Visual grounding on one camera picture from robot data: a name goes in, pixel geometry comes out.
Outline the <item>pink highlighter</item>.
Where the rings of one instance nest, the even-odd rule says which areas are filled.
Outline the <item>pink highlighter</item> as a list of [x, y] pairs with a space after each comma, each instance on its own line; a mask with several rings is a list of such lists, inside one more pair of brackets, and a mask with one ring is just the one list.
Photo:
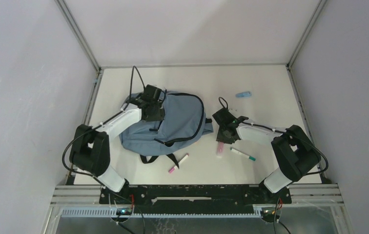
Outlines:
[[218, 142], [217, 150], [216, 150], [216, 157], [222, 158], [223, 157], [223, 151], [224, 151], [224, 143]]

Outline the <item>light blue highlighter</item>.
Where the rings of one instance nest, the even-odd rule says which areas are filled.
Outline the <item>light blue highlighter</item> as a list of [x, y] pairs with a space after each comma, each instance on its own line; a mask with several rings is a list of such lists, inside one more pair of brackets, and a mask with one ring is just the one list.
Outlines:
[[252, 93], [250, 91], [245, 91], [245, 92], [241, 92], [241, 93], [237, 93], [235, 95], [236, 98], [247, 98], [247, 97], [251, 97]]

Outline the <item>blue-grey backpack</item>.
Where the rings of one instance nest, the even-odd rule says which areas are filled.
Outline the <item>blue-grey backpack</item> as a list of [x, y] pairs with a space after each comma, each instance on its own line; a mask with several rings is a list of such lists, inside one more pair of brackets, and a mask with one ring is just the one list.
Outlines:
[[165, 116], [158, 121], [140, 121], [120, 134], [121, 145], [139, 154], [142, 163], [149, 164], [167, 156], [178, 164], [174, 153], [213, 133], [212, 119], [207, 118], [203, 101], [188, 93], [167, 92]]

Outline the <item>green-capped white marker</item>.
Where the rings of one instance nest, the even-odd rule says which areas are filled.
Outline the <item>green-capped white marker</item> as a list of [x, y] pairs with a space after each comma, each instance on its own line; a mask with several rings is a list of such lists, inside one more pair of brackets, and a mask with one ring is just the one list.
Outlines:
[[243, 156], [243, 157], [245, 157], [245, 158], [247, 158], [247, 159], [249, 159], [249, 160], [252, 160], [252, 161], [255, 161], [256, 160], [256, 158], [254, 158], [254, 157], [252, 157], [252, 156], [250, 156], [250, 155], [248, 155], [248, 154], [246, 154], [246, 153], [243, 153], [243, 152], [241, 152], [241, 151], [239, 151], [239, 150], [237, 150], [237, 149], [235, 149], [235, 148], [230, 148], [230, 151], [231, 152], [233, 152], [233, 153], [235, 153], [235, 154], [238, 154], [238, 155], [240, 155], [240, 156]]

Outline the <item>pink-capped white marker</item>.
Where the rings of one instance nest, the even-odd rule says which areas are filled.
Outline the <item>pink-capped white marker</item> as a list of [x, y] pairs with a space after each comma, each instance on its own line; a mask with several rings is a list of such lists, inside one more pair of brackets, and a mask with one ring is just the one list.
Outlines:
[[189, 154], [185, 154], [182, 158], [180, 158], [179, 160], [177, 160], [175, 157], [173, 157], [175, 159], [174, 163], [175, 166], [173, 166], [168, 173], [171, 174], [173, 173], [175, 170], [178, 170], [180, 168], [180, 165], [186, 160], [188, 159]]

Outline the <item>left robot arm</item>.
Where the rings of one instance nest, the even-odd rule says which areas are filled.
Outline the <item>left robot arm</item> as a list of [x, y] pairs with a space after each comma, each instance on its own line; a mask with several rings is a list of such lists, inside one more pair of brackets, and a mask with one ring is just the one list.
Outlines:
[[136, 96], [130, 94], [120, 111], [98, 126], [79, 125], [64, 149], [62, 160], [69, 156], [70, 163], [80, 169], [80, 175], [90, 176], [111, 190], [111, 197], [118, 203], [127, 202], [130, 197], [130, 190], [125, 187], [127, 180], [110, 165], [110, 142], [140, 121], [163, 120], [165, 98], [166, 92], [153, 85], [145, 86]]

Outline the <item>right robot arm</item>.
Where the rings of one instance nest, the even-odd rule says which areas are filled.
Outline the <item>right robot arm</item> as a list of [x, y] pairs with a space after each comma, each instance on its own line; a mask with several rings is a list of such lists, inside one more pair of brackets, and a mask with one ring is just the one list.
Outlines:
[[259, 123], [245, 116], [235, 117], [227, 108], [213, 114], [219, 125], [217, 141], [233, 144], [238, 140], [254, 141], [272, 146], [278, 168], [260, 183], [260, 198], [271, 203], [279, 196], [279, 191], [298, 182], [321, 160], [328, 167], [326, 156], [311, 142], [304, 130], [297, 125], [289, 128], [276, 128]]

